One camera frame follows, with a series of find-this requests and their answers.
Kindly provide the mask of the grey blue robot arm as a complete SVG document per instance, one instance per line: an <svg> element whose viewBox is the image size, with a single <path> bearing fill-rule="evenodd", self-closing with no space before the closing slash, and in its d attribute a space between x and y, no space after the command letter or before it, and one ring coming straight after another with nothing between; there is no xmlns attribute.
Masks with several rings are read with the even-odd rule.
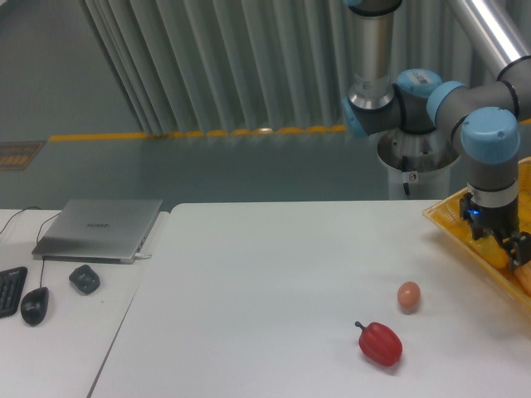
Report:
<svg viewBox="0 0 531 398"><path fill-rule="evenodd" d="M411 88L403 74L389 80L397 1L349 1L361 52L355 80L343 99L348 130L366 136L389 129L440 132L465 162L467 191L460 217L474 239L492 236L508 257L509 269L530 262L530 235L518 216L518 123L530 116L530 48L496 1L451 1L449 8L495 77L468 88L433 80Z"/></svg>

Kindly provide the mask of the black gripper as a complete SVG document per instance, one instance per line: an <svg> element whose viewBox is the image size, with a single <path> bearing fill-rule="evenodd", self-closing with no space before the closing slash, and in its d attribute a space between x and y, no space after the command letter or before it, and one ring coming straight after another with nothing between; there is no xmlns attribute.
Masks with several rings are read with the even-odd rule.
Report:
<svg viewBox="0 0 531 398"><path fill-rule="evenodd" d="M508 256L508 269L530 261L530 234L519 232L519 194L517 187L501 191L482 191L468 187L460 199L460 218L470 227L472 239L492 235Z"/></svg>

